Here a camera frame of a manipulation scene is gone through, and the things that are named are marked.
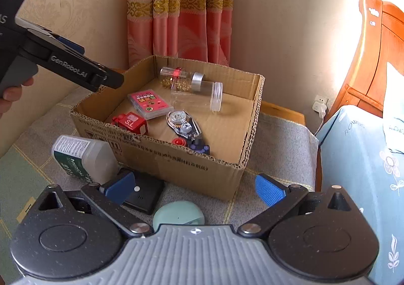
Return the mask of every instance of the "curtain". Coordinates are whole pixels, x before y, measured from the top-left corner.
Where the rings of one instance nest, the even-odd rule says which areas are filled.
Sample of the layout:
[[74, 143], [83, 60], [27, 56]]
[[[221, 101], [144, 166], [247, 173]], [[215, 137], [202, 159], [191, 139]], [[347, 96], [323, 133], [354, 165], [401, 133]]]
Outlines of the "curtain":
[[128, 0], [129, 62], [149, 55], [229, 65], [233, 0]]

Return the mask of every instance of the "green label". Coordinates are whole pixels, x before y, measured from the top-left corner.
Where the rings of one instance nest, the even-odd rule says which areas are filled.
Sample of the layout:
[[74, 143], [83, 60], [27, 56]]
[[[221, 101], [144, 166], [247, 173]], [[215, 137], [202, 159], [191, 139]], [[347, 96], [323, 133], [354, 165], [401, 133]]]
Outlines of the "green label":
[[88, 172], [84, 169], [81, 159], [60, 152], [53, 152], [56, 161], [70, 176], [76, 176], [86, 182], [93, 182]]

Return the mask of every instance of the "wooden headboard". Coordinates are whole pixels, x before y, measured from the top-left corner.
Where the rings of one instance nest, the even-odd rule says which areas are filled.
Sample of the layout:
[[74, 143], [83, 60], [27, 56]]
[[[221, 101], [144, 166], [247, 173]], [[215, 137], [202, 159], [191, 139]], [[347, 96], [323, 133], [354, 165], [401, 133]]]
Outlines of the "wooden headboard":
[[362, 34], [358, 47], [325, 121], [341, 106], [349, 104], [381, 117], [387, 62], [404, 75], [404, 13], [382, 0], [359, 0], [359, 11]]

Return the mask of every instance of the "finger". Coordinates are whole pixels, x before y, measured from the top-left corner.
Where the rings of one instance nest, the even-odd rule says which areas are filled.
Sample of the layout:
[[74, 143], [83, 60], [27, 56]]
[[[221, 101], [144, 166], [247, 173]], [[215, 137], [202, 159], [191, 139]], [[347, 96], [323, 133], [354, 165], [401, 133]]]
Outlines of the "finger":
[[34, 84], [34, 78], [28, 79], [26, 82], [23, 83], [23, 86], [28, 87]]
[[6, 113], [11, 108], [11, 102], [0, 99], [0, 114]]
[[21, 98], [21, 95], [23, 93], [23, 89], [21, 86], [19, 87], [10, 87], [7, 88], [4, 92], [3, 92], [3, 98], [5, 100], [8, 100], [10, 102], [15, 102], [17, 100], [19, 100]]

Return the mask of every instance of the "cardboard box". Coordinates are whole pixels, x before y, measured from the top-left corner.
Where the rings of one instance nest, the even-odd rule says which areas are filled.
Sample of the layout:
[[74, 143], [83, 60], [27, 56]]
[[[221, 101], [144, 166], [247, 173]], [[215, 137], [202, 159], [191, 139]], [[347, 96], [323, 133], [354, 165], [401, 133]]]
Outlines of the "cardboard box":
[[[147, 136], [132, 134], [109, 124], [113, 116], [136, 112], [127, 95], [153, 89], [167, 102], [170, 90], [158, 81], [162, 67], [181, 67], [205, 74], [207, 81], [223, 83], [221, 111], [188, 112], [198, 122], [211, 156], [171, 144], [177, 135], [165, 116], [147, 122]], [[108, 141], [118, 161], [165, 181], [227, 201], [231, 200], [247, 165], [261, 105], [264, 77], [221, 65], [150, 56], [124, 73], [123, 85], [102, 88], [71, 111], [82, 137]]]

